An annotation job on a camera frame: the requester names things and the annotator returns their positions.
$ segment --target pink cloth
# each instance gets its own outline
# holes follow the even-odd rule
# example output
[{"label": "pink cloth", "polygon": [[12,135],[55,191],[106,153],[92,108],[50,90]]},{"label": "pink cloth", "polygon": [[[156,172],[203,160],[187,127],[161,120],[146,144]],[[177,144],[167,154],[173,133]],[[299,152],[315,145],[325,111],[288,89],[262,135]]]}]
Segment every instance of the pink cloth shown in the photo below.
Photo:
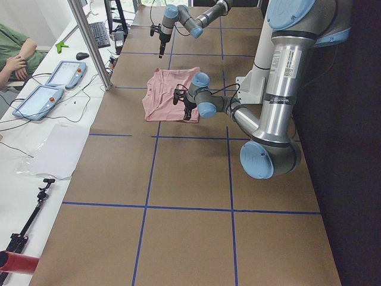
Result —
[{"label": "pink cloth", "polygon": [[[179,101],[173,105],[173,92],[177,84],[191,85],[193,76],[200,71],[199,67],[190,70],[156,69],[154,76],[147,82],[147,94],[143,98],[145,120],[147,121],[179,121],[184,118],[184,103]],[[198,110],[192,110],[189,123],[198,123]]]}]

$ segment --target white paper sheet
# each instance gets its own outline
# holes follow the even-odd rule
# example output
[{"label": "white paper sheet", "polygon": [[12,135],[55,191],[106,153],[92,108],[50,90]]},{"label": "white paper sheet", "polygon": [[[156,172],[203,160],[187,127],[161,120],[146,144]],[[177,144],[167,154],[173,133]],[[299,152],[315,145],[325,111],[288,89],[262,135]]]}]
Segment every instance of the white paper sheet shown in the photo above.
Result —
[{"label": "white paper sheet", "polygon": [[73,174],[82,149],[89,135],[89,128],[55,125],[48,139],[33,158],[30,172],[48,174],[64,179]]}]

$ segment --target silver robot arm segment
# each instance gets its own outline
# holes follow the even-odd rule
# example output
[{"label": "silver robot arm segment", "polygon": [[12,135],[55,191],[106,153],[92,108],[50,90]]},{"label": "silver robot arm segment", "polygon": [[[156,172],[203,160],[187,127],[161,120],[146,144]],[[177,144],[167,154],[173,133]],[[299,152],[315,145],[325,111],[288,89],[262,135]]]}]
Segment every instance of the silver robot arm segment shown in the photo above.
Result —
[{"label": "silver robot arm segment", "polygon": [[185,111],[197,107],[204,118],[216,112],[229,115],[251,138],[240,157],[253,178],[267,179],[293,171],[301,151],[287,130],[307,51],[347,39],[351,4],[350,0],[271,1],[266,20],[273,29],[274,53],[259,119],[236,98],[212,95],[205,73],[196,74],[187,91],[175,91],[174,103],[183,99]]},{"label": "silver robot arm segment", "polygon": [[204,28],[209,26],[215,19],[226,15],[233,4],[233,0],[215,0],[216,4],[209,10],[194,19],[185,5],[167,5],[164,11],[164,17],[158,26],[152,25],[150,35],[159,33],[160,52],[159,58],[162,58],[166,44],[171,40],[175,23],[178,21],[181,25],[196,39],[201,36]]}]

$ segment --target person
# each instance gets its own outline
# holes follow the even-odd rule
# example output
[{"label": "person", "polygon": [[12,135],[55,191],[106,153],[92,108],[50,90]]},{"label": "person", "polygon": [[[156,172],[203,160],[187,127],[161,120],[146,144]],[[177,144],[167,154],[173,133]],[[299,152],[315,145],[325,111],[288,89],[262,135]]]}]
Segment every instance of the person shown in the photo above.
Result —
[{"label": "person", "polygon": [[9,81],[25,81],[43,60],[37,44],[22,33],[0,24],[0,90]]}]

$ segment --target aluminum frame post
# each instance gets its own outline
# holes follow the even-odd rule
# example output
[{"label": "aluminum frame post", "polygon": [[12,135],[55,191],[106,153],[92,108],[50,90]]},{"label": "aluminum frame post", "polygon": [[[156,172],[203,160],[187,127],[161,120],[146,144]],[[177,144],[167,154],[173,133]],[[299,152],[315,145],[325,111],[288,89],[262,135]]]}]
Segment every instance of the aluminum frame post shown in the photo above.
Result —
[{"label": "aluminum frame post", "polygon": [[142,5],[140,0],[132,0],[132,4],[133,4],[133,9],[135,10],[135,12],[137,12],[139,7]]},{"label": "aluminum frame post", "polygon": [[82,34],[82,37],[85,40],[85,44],[90,52],[91,59],[94,62],[96,71],[98,72],[99,77],[101,78],[102,83],[105,86],[105,90],[108,91],[113,84],[110,81],[110,76],[107,73],[104,63],[102,61],[101,54],[99,53],[98,47],[95,43],[85,12],[83,12],[82,5],[79,0],[67,1],[69,3],[71,12],[74,15],[74,18],[77,21],[78,28]]}]

